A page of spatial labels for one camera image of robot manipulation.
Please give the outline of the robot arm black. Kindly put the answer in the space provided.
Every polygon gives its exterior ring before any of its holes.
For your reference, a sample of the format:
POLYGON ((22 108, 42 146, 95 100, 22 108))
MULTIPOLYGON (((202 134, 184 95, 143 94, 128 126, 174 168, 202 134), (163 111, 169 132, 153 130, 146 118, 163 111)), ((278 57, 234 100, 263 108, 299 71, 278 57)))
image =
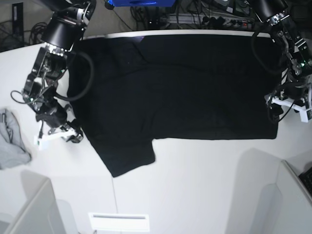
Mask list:
POLYGON ((191 80, 199 84, 204 71, 186 64, 190 56, 186 47, 202 46, 212 55, 229 55, 227 39, 245 41, 248 36, 211 33, 208 31, 160 31, 142 32, 124 36, 108 36, 83 41, 94 0, 68 3, 63 0, 48 0, 46 5, 55 13, 42 36, 44 46, 40 48, 25 87, 21 92, 24 104, 36 114, 36 120, 50 127, 49 134, 39 132, 35 138, 38 147, 57 138, 80 143, 84 137, 90 141, 110 145, 139 145, 155 139, 203 139, 203 140, 254 140, 275 139, 278 126, 256 114, 239 116, 239 125, 233 117, 227 126, 213 123, 212 119, 196 120, 195 126, 185 115, 178 124, 177 118, 164 112, 166 105, 152 117, 147 114, 153 107, 152 99, 169 95, 167 103, 177 106, 186 113, 193 113, 196 104, 187 107, 181 101, 190 88, 191 80), (100 69, 111 71, 112 67, 103 60, 95 60, 93 52, 100 47, 119 49, 121 42, 130 45, 130 50, 119 53, 126 59, 127 66, 114 75, 105 75, 100 69), (140 59, 142 54, 136 44, 146 46, 146 51, 158 49, 160 58, 154 64, 135 64, 130 52, 140 59))
POLYGON ((283 67, 276 69, 269 67, 255 50, 255 40, 258 34, 262 30, 270 29, 272 39, 281 47, 289 72, 286 82, 279 87, 279 91, 283 91, 287 97, 294 100, 304 98, 309 77, 312 75, 312 53, 289 15, 286 2, 284 0, 248 0, 247 4, 254 10, 261 22, 261 26, 252 36, 252 51, 255 58, 265 71, 272 75, 281 74, 285 70, 283 67))

